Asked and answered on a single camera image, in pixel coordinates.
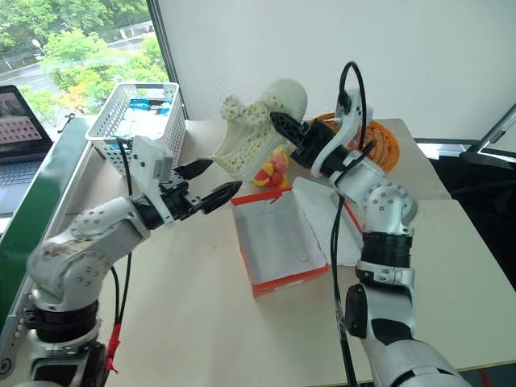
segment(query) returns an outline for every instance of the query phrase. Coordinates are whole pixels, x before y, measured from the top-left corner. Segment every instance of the white table surface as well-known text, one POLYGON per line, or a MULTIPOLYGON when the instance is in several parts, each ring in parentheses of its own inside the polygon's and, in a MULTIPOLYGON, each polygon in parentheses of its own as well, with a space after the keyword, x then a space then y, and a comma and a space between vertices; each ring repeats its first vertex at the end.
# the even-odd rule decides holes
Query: white table surface
MULTIPOLYGON (((188 123, 182 160, 212 152, 213 137, 220 134, 210 131, 217 127, 188 123)), ((425 165, 415 157, 417 153, 402 157, 400 163, 408 165, 393 171, 410 188, 418 186, 416 177, 431 176, 412 170, 411 165, 425 165)), ((213 165, 191 188, 203 194, 227 180, 213 165)), ((459 203, 442 199, 439 179, 432 184, 438 188, 437 197, 419 201, 413 223, 416 338, 431 343, 456 368, 514 361, 516 294, 459 203)), ((95 192, 82 194, 82 205, 101 204, 123 187, 121 177, 105 163, 90 184, 95 192)), ((116 266, 123 277, 123 262, 116 266)), ((356 282, 353 269, 341 268, 339 280, 345 294, 356 282)), ((108 277, 100 299, 102 340, 110 333, 113 292, 108 277)), ((110 376, 109 386, 301 386, 344 381, 331 275, 253 298, 229 206, 209 216, 196 214, 172 230, 162 227, 136 248, 121 340, 115 358, 120 374, 110 376)), ((358 379, 370 380, 360 342, 352 339, 351 347, 358 379)), ((21 363, 26 350, 19 353, 21 363)), ((17 367, 9 385, 22 380, 23 369, 22 364, 17 367)))

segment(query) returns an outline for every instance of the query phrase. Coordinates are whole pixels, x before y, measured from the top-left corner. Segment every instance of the white wall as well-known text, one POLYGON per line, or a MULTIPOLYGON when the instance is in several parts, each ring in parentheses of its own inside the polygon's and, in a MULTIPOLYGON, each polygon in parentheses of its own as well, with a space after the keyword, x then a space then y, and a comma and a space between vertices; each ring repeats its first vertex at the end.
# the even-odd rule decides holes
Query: white wall
POLYGON ((362 70, 377 118, 416 137, 479 139, 516 102, 515 0, 161 0, 192 119, 229 91, 300 81, 308 116, 335 109, 340 71, 362 70))

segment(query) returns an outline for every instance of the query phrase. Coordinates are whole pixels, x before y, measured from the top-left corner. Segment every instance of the orange wire basket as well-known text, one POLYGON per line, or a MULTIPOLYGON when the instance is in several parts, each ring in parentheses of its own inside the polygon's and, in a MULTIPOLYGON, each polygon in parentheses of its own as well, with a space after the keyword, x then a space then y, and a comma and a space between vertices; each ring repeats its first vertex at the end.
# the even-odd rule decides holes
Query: orange wire basket
MULTIPOLYGON (((328 113, 320 115, 316 119, 336 133, 339 129, 334 124, 334 117, 335 113, 328 113)), ((373 120, 365 131, 364 144, 367 144, 372 139, 377 143, 371 153, 368 154, 368 158, 384 171, 390 172, 396 166, 400 157, 400 147, 397 144, 396 137, 386 127, 373 120)), ((347 148, 350 150, 358 149, 359 141, 360 131, 356 133, 347 148)))

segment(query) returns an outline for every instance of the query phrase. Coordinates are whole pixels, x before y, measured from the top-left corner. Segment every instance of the red cable tie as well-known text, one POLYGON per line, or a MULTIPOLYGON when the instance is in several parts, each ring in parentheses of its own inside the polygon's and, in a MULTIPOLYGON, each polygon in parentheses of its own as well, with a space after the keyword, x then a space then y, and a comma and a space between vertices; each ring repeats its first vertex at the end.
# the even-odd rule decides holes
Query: red cable tie
POLYGON ((116 353, 116 349, 120 345, 120 330, 122 329, 122 324, 113 325, 113 331, 111 332, 110 342, 107 345, 107 359, 106 359, 106 368, 110 371, 114 371, 115 373, 119 373, 117 369, 114 367, 113 359, 114 354, 116 353))

